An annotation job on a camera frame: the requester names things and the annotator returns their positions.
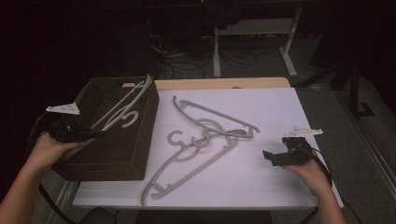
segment wooden table edge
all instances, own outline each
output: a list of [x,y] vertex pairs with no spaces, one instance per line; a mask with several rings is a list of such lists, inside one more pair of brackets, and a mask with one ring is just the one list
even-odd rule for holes
[[219,90],[219,89],[261,89],[290,88],[285,77],[242,77],[155,80],[159,91],[166,90]]

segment person's right hand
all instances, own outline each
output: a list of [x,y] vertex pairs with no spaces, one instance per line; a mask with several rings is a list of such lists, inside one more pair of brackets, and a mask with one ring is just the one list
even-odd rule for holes
[[332,192],[332,188],[329,185],[329,181],[325,174],[314,160],[308,161],[304,165],[291,165],[284,167],[287,170],[293,171],[299,176],[306,186],[310,189],[311,193],[315,197],[319,197],[322,194]]

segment dark floor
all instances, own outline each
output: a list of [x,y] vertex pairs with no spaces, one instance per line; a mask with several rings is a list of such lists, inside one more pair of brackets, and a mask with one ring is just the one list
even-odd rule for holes
[[[284,37],[279,36],[221,40],[222,77],[286,77],[291,84],[295,84],[320,71],[320,68],[309,64],[318,37],[295,38],[290,50],[298,72],[295,78],[289,77],[277,50],[283,42]],[[210,53],[177,57],[175,52],[174,56],[166,59],[166,65],[163,63],[160,78],[213,77]],[[297,89],[311,128],[324,132],[316,137],[320,150],[332,167],[340,194],[363,223],[394,223],[396,197],[391,185],[394,182],[387,180],[389,174],[384,175],[385,164],[378,164],[378,159],[373,155],[382,155],[389,170],[396,170],[396,138],[393,137],[396,134],[396,119],[375,87],[364,78],[361,80],[360,99],[369,104],[375,116],[354,119],[347,108],[348,87],[343,91],[333,91],[331,80],[332,75],[329,75],[308,88]],[[62,179],[54,173],[46,178],[45,186],[54,197],[62,185]],[[74,220],[80,220],[89,211],[72,206],[72,199],[66,201],[64,211]],[[358,223],[349,208],[345,207],[343,212],[348,223]],[[299,223],[308,213],[271,211],[275,224]],[[136,214],[136,211],[121,210],[118,213],[119,223],[134,223]],[[45,223],[49,215],[50,209],[39,197],[33,223]]]

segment woven storage box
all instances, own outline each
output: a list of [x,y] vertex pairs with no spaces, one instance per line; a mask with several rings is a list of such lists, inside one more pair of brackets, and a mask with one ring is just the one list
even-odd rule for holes
[[[146,77],[91,79],[76,99],[84,125],[91,127],[132,89],[123,87],[124,83],[137,85],[141,81],[146,81]],[[131,103],[140,90],[136,89],[118,108]],[[121,127],[133,116],[121,119],[107,130],[104,139],[96,139],[68,160],[55,163],[52,169],[69,181],[144,179],[158,103],[157,88],[152,81],[129,110],[139,114],[131,126]],[[96,128],[102,129],[110,117]]]

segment white tabletop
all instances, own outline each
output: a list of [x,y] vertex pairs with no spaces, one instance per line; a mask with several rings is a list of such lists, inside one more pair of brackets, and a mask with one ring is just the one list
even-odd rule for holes
[[[272,166],[262,151],[286,152],[281,137],[293,127],[310,127],[295,89],[242,89],[159,91],[160,103],[151,140],[146,178],[143,181],[82,182],[73,202],[76,206],[112,206],[131,209],[300,209],[316,206],[317,202],[304,183],[292,172]],[[167,135],[175,130],[174,141],[191,143],[191,137],[202,137],[203,128],[177,111],[173,97],[204,105],[221,113],[257,126],[252,139],[239,139],[238,144],[214,161],[202,172],[160,199],[150,194],[142,206],[141,194],[160,167],[181,146],[172,146]],[[244,129],[241,124],[222,119],[196,107],[185,109],[195,119],[213,119],[225,131]],[[306,137],[311,147],[318,148],[313,136]],[[173,162],[158,178],[166,187],[195,167],[210,159],[225,146],[225,138],[214,138],[208,147],[186,162]],[[341,206],[336,188],[333,191]]]

